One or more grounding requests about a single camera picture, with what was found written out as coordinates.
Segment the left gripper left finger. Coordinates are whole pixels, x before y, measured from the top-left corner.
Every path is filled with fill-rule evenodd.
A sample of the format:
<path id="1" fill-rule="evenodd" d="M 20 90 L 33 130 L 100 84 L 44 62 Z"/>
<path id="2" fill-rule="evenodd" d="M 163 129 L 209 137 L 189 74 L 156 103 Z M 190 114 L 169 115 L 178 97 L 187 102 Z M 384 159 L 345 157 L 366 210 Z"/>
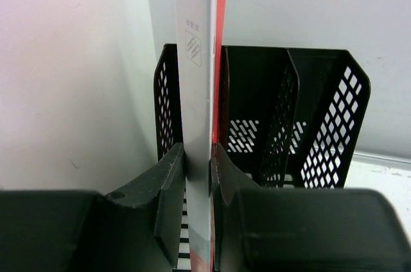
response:
<path id="1" fill-rule="evenodd" d="M 184 195 L 175 144 L 106 195 L 87 190 L 1 192 L 2 271 L 172 271 Z"/>

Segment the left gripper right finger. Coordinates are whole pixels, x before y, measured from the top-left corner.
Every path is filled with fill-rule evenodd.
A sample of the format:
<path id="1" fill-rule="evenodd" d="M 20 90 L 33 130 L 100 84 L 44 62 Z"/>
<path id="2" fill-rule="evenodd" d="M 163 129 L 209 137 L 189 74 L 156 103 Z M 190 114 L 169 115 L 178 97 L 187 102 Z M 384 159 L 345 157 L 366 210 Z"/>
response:
<path id="1" fill-rule="evenodd" d="M 212 148 L 218 271 L 409 271 L 410 243 L 369 189 L 270 189 Z"/>

